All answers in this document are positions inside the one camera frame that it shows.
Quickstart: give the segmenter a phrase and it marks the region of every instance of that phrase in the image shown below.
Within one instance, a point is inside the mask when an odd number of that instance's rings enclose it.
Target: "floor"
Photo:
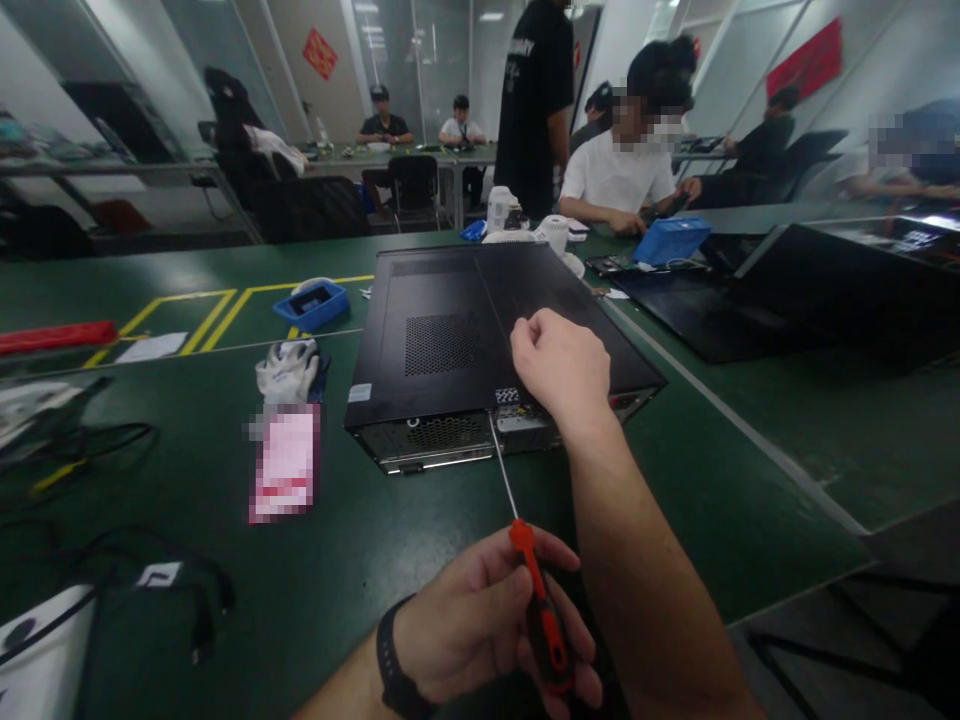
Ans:
[[[881,560],[878,572],[937,582],[960,583],[960,503],[910,520],[868,539]],[[902,644],[910,645],[923,631],[943,601],[899,590],[844,585],[851,596]],[[862,628],[825,590],[807,593],[792,602],[731,629],[747,680],[771,718],[803,718],[780,684],[747,644],[747,629],[768,632],[807,645],[895,669],[889,650]],[[864,680],[839,670],[774,651],[784,671],[794,680],[823,718],[911,718],[933,720],[943,716],[923,699]]]

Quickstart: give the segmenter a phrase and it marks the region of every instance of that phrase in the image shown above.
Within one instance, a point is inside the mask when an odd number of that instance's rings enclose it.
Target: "hand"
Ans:
[[[610,356],[591,330],[544,308],[517,320],[510,345],[517,374],[561,433],[611,413]]]
[[[580,559],[561,540],[534,528],[539,559],[575,572]],[[584,702],[599,708],[603,686],[593,661],[596,644],[566,593],[546,576],[576,662],[574,688]],[[433,703],[476,690],[516,669],[533,675],[553,720],[567,720],[566,702],[539,684],[530,641],[522,626],[533,596],[533,580],[517,567],[508,530],[467,548],[397,612],[393,638],[403,672]]]
[[[924,195],[932,200],[960,200],[960,188],[954,185],[930,185]]]
[[[673,196],[678,198],[684,193],[690,195],[688,202],[693,202],[700,197],[701,193],[703,193],[703,183],[700,181],[700,178],[687,178],[680,183],[680,187],[677,188],[677,192],[675,192]]]
[[[611,210],[607,222],[617,235],[642,235],[647,231],[647,226],[639,215],[623,210]]]

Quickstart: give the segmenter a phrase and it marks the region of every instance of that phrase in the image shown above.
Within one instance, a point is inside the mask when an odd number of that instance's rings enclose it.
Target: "red decoration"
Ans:
[[[800,99],[810,97],[843,71],[843,25],[827,25],[767,75],[767,99],[793,85]]]
[[[339,60],[337,53],[323,39],[323,35],[317,32],[316,28],[310,29],[306,47],[303,48],[303,57],[306,58],[314,70],[320,73],[320,77],[324,80],[330,79],[334,68],[337,67],[337,60]]]

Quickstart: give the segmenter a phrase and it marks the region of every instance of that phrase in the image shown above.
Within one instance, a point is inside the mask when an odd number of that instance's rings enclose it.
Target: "man in black shirt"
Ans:
[[[513,31],[503,77],[494,183],[517,196],[524,213],[553,208],[553,167],[570,156],[566,109],[573,104],[573,26],[568,0],[533,0]]]
[[[791,112],[800,101],[800,91],[787,87],[777,91],[763,113],[763,122],[740,142],[727,136],[723,145],[737,164],[720,175],[701,177],[703,192],[691,209],[739,207],[750,202],[757,184],[776,175],[796,127]]]
[[[613,88],[610,83],[600,83],[593,95],[587,98],[584,110],[587,113],[587,124],[570,136],[571,155],[587,140],[593,140],[613,127]]]
[[[358,143],[387,142],[391,145],[412,143],[413,133],[399,115],[390,114],[390,91],[386,85],[374,85],[370,88],[370,99],[377,112],[363,121],[363,127],[357,133]],[[392,188],[393,177],[387,170],[364,170],[360,173],[363,185],[373,199],[374,207],[381,215],[385,214],[380,201],[378,187]]]

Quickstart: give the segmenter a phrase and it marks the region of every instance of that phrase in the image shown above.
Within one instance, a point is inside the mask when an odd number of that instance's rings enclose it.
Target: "ventilation grille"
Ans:
[[[455,450],[485,442],[483,426],[468,417],[434,418],[410,430],[407,440],[422,452]]]
[[[480,359],[473,313],[407,318],[407,377],[475,368]]]
[[[438,260],[407,260],[393,264],[393,277],[407,275],[435,275],[447,272],[467,272],[473,263],[465,257],[449,257]]]

